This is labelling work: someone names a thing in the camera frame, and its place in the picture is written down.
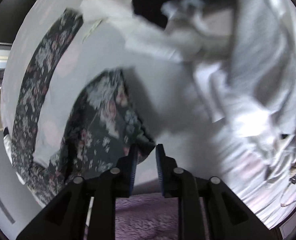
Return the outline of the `dark floral jeans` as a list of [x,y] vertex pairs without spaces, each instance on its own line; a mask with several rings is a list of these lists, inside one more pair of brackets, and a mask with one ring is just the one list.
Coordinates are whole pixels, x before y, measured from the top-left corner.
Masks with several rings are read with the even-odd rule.
[[33,196],[47,205],[76,176],[94,178],[139,148],[144,161],[155,141],[134,108],[122,69],[105,70],[81,90],[64,129],[60,149],[47,167],[36,163],[38,121],[53,73],[83,25],[82,16],[66,9],[37,46],[25,71],[11,137],[12,166]]

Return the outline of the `purple fluffy sleeve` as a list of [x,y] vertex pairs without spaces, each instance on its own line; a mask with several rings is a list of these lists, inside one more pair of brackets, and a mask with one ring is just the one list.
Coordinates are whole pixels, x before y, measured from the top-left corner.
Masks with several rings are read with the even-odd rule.
[[177,226],[176,198],[151,193],[116,200],[116,239],[177,239]]

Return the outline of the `grey garment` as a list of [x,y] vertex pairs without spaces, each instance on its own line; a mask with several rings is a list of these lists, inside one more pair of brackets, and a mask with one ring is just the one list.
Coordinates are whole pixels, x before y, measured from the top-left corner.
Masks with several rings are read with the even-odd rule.
[[196,175],[216,175],[269,229],[296,206],[296,7],[236,0],[227,55],[195,63],[202,100],[188,131],[160,142]]

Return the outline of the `white garment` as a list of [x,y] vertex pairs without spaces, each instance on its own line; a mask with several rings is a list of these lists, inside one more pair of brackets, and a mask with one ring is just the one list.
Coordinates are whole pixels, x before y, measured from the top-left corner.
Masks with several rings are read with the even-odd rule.
[[169,29],[134,14],[132,0],[81,0],[80,10],[87,23],[106,22],[125,39],[125,48],[136,53],[173,62],[193,59],[203,40],[191,25],[171,21]]

